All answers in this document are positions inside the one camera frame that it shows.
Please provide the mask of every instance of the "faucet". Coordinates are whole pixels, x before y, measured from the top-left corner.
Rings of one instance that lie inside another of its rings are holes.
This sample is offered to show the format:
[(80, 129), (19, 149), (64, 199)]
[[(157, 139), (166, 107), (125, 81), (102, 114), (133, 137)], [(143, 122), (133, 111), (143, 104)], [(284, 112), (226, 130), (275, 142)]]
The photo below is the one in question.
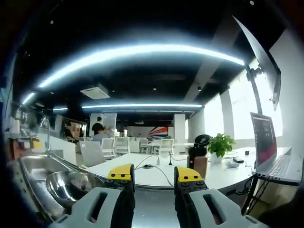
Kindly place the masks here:
[(50, 137), (50, 124), (49, 124), (49, 120), (48, 120), (48, 118), (47, 117), (44, 117), (43, 119), (42, 119), (42, 121), (41, 121), (41, 123), (40, 123), (40, 127), (42, 127), (43, 126), (43, 123), (44, 122), (46, 122), (47, 123), (47, 144), (46, 144), (46, 148), (47, 148), (47, 150), (46, 150), (46, 153), (47, 153), (47, 155), (48, 156), (50, 156), (50, 151), (51, 151), (51, 144), (50, 144), (50, 142), (49, 142), (49, 137)]

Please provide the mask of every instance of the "table leg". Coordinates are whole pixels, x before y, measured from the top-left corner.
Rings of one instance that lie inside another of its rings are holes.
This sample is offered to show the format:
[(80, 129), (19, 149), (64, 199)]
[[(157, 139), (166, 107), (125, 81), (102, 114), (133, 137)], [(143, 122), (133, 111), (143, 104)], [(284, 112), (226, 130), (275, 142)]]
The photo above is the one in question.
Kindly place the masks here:
[(250, 186), (250, 190), (249, 190), (249, 193), (247, 195), (247, 198), (246, 198), (246, 201), (242, 207), (242, 215), (245, 214), (246, 210), (247, 210), (247, 207), (249, 206), (251, 200), (253, 199), (253, 194), (255, 192), (255, 189), (257, 187), (257, 180), (258, 178), (256, 178), (255, 176), (253, 177), (252, 179), (252, 182), (251, 182), (251, 186)]

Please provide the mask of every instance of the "green leaves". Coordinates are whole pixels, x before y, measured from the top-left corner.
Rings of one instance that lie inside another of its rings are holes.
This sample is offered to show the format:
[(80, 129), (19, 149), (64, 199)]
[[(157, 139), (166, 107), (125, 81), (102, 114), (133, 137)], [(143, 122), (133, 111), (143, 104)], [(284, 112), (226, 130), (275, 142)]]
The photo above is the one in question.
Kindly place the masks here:
[(218, 133), (216, 137), (211, 137), (208, 149), (210, 153), (216, 153), (217, 157), (223, 157), (226, 151), (232, 150), (233, 144), (235, 144), (235, 142), (230, 135)]

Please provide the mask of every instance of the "black ceiling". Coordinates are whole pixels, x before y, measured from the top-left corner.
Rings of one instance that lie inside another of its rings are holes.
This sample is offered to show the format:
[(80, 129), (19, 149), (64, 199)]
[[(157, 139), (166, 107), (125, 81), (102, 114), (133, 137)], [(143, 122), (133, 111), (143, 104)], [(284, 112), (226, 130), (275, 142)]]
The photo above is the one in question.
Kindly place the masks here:
[[(35, 91), (32, 105), (39, 102), (50, 109), (67, 106), (70, 111), (66, 115), (79, 120), (88, 116), (80, 105), (92, 101), (80, 90), (97, 83), (109, 91), (111, 98), (107, 102), (179, 103), (208, 57), (177, 53), (132, 56), (80, 69), (44, 89), (36, 87), (56, 69), (97, 49), (151, 43), (208, 47), (225, 15), (238, 16), (267, 49), (284, 30), (282, 23), (260, 1), (255, 6), (247, 0), (206, 2), (201, 3), (203, 6), (154, 3), (114, 7), (99, 0), (49, 1), (38, 9), (19, 47), (14, 100), (20, 102), (26, 94)], [(254, 57), (242, 32), (233, 46), (218, 50), (245, 62)], [(204, 105), (216, 93), (225, 91), (241, 70), (241, 66), (223, 61), (194, 102)]]

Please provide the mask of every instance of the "metal bowl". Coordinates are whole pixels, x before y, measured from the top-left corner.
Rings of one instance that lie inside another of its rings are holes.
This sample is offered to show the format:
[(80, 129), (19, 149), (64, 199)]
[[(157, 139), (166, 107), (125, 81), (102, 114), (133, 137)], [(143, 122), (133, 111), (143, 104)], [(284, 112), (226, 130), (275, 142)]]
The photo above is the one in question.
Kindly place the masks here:
[(103, 182), (96, 176), (83, 172), (61, 171), (47, 177), (47, 190), (63, 207), (70, 208)]

